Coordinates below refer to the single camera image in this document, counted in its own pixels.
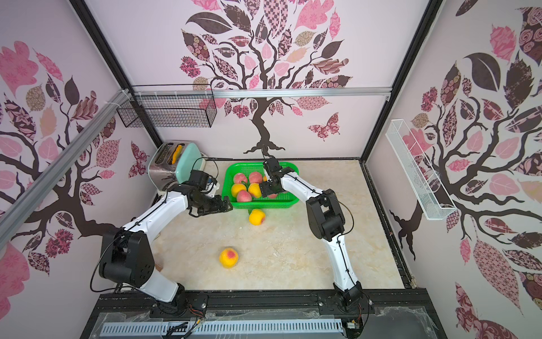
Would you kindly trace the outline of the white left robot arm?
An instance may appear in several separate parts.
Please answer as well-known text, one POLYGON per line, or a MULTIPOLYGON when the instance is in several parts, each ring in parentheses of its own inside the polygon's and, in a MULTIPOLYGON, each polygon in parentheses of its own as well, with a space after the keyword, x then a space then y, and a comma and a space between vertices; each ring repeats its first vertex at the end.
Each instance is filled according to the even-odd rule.
POLYGON ((151 244, 176 216, 189 211, 193 218, 233 210, 230 198, 202 192, 197 186, 176 185, 149 210, 117 231, 102 236, 97 272, 101 278, 128 285, 158 302, 179 306, 184 287, 156 268, 151 244))

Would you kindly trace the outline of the large pink peach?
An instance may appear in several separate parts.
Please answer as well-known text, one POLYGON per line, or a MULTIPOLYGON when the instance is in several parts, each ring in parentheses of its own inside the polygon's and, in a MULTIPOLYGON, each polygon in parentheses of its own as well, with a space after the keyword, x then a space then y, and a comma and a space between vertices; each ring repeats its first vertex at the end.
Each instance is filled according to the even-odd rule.
POLYGON ((251 172, 248 180, 249 184, 261 184, 264 182, 264 176, 260 172, 251 172))

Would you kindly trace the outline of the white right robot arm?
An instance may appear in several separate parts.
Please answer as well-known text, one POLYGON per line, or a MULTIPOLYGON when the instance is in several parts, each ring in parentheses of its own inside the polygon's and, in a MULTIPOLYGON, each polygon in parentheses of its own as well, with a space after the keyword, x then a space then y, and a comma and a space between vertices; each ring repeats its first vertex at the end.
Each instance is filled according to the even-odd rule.
POLYGON ((347 253, 341 203, 332 189, 319 189, 302 179, 292 168, 273 166, 264 162, 267 181, 260 184, 264 197, 291 193, 306 204, 309 228, 326 246, 333 270, 333 286, 344 308, 359 302, 364 296, 347 253))

